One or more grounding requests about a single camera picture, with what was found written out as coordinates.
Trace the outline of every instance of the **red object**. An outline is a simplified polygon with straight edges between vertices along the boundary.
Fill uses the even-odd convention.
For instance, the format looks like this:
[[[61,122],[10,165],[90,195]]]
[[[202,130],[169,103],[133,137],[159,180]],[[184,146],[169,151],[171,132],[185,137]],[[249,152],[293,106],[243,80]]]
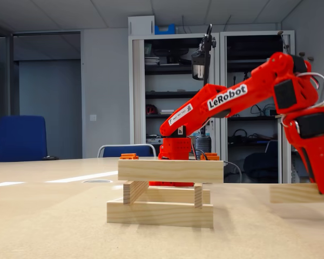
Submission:
[[[158,114],[156,106],[152,104],[145,105],[145,113],[146,114]]]
[[[304,115],[324,114],[324,107],[310,108],[318,99],[311,77],[297,77],[298,70],[311,71],[310,63],[304,63],[298,57],[277,52],[269,61],[254,69],[250,78],[239,84],[229,88],[206,84],[161,125],[161,135],[167,137],[160,147],[159,159],[188,159],[191,140],[170,137],[179,127],[185,126],[186,135],[190,135],[218,113],[222,117],[230,117],[273,97],[277,113],[287,114],[283,123],[286,125],[288,141],[297,148],[311,180],[317,183],[320,193],[324,194],[324,133],[302,138],[295,124]]]

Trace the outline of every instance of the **cabinet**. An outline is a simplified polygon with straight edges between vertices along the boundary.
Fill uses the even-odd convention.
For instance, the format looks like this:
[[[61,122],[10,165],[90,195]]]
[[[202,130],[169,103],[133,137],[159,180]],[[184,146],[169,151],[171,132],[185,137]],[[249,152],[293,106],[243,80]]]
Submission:
[[[213,33],[218,41],[219,34]],[[192,98],[202,87],[203,81],[192,78],[191,54],[198,48],[204,37],[202,33],[183,35],[129,36],[129,72],[130,72],[130,140],[132,144],[146,143],[146,134],[159,134],[160,125],[169,117],[160,114],[161,110],[176,110]],[[151,48],[150,57],[160,56],[160,65],[145,65],[145,47]],[[184,49],[176,61],[175,57],[162,58],[164,54],[154,50]],[[219,84],[219,48],[211,51],[209,83]],[[145,113],[145,105],[151,104],[158,114]],[[212,150],[215,146],[215,119],[210,120]]]
[[[285,52],[282,39],[277,35],[278,31],[254,31],[254,32],[222,32],[220,34],[220,78],[221,85],[230,87],[243,81],[244,76],[251,76],[251,71],[263,64],[273,53]],[[285,31],[283,39],[289,45],[291,54],[295,54],[294,31]],[[243,169],[243,161],[252,153],[263,153],[267,147],[267,141],[250,141],[246,143],[228,143],[228,136],[232,136],[238,129],[243,129],[247,135],[258,133],[267,137],[278,137],[279,164],[278,182],[286,182],[283,179],[282,161],[290,160],[289,153],[282,153],[282,146],[289,145],[283,128],[275,117],[265,116],[264,108],[273,107],[273,99],[264,100],[256,106],[239,113],[240,117],[220,119],[220,130],[217,146],[220,146],[221,159],[234,162]]]

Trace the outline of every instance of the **blue box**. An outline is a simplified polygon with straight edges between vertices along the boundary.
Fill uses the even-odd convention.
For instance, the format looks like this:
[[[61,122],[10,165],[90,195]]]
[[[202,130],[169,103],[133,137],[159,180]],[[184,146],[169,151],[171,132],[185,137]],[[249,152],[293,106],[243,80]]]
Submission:
[[[160,35],[160,34],[175,34],[175,24],[173,24],[173,23],[170,24],[168,26],[168,30],[166,30],[166,31],[160,31],[158,29],[158,26],[155,25],[155,35]]]

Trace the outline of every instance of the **doorway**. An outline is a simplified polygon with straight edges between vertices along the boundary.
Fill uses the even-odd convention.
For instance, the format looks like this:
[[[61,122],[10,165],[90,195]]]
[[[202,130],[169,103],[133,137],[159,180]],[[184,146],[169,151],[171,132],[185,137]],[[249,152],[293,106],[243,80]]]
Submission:
[[[15,113],[44,117],[48,155],[82,158],[80,33],[14,35],[13,51]]]

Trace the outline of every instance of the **wooden plank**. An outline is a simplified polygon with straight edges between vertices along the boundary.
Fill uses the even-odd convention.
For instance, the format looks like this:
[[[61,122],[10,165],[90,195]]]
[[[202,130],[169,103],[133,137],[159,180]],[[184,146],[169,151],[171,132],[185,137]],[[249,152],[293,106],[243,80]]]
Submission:
[[[203,203],[210,204],[210,190],[203,189],[202,196]],[[150,186],[137,201],[194,203],[194,190]]]
[[[118,180],[223,183],[223,161],[119,160]]]
[[[194,207],[201,209],[203,206],[203,184],[196,182],[194,183]]]
[[[149,182],[127,181],[124,183],[124,204],[132,204],[149,187]]]
[[[126,206],[122,201],[109,201],[107,222],[213,228],[213,206],[206,204],[196,209],[191,203],[144,201]]]
[[[324,202],[315,183],[281,183],[270,186],[270,202]]]

